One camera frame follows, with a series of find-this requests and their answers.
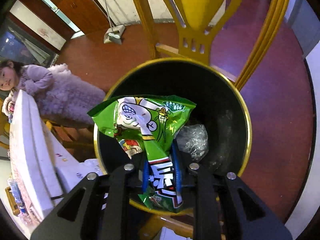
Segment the black gold rimmed trash bin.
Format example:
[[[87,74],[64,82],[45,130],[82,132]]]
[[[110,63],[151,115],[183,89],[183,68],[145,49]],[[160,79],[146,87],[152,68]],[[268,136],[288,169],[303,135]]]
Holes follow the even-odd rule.
[[[175,95],[195,103],[187,124],[203,125],[208,133],[208,153],[200,164],[213,174],[243,174],[252,125],[241,94],[223,74],[188,59],[152,60],[125,74],[106,98],[132,95]]]

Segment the clear plastic bag purple print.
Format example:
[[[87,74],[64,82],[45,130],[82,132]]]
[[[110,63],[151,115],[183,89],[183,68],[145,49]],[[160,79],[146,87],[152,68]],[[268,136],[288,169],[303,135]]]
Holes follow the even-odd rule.
[[[178,148],[199,162],[209,151],[208,133],[204,125],[183,126],[175,137]]]

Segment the green snack bag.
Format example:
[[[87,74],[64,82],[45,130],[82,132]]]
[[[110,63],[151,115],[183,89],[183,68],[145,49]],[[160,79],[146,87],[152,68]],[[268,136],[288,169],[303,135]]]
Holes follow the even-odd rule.
[[[142,150],[142,194],[144,205],[179,213],[182,209],[182,169],[174,139],[187,123],[196,104],[179,96],[114,97],[88,114],[104,135],[119,142],[136,142]]]

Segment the brown wooden door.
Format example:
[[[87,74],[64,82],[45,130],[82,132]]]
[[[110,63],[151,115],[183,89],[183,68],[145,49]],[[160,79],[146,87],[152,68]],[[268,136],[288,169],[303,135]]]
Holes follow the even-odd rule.
[[[84,34],[110,27],[107,14],[98,4],[98,0],[19,1],[66,40],[70,40],[76,31],[58,13],[66,16]]]

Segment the wooden chair yellow cushion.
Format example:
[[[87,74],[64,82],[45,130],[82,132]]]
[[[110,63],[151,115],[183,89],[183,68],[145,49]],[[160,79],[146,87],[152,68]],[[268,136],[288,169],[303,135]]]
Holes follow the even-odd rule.
[[[205,65],[210,64],[210,52],[214,38],[227,21],[236,13],[242,0],[163,0],[178,31],[178,48],[159,41],[148,0],[133,0],[148,42],[151,59],[162,54],[170,57],[189,58]],[[231,73],[215,67],[215,70],[241,90],[253,75],[270,48],[285,16],[289,0],[271,0],[267,16],[254,47],[240,73]]]

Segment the child in purple coat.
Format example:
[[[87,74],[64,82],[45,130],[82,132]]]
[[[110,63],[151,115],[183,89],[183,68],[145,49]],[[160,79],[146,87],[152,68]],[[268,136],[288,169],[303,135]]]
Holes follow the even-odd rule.
[[[66,64],[49,68],[21,62],[1,61],[1,90],[9,91],[2,112],[14,112],[19,91],[35,100],[40,117],[71,128],[94,125],[88,112],[105,98],[106,93],[73,75]]]

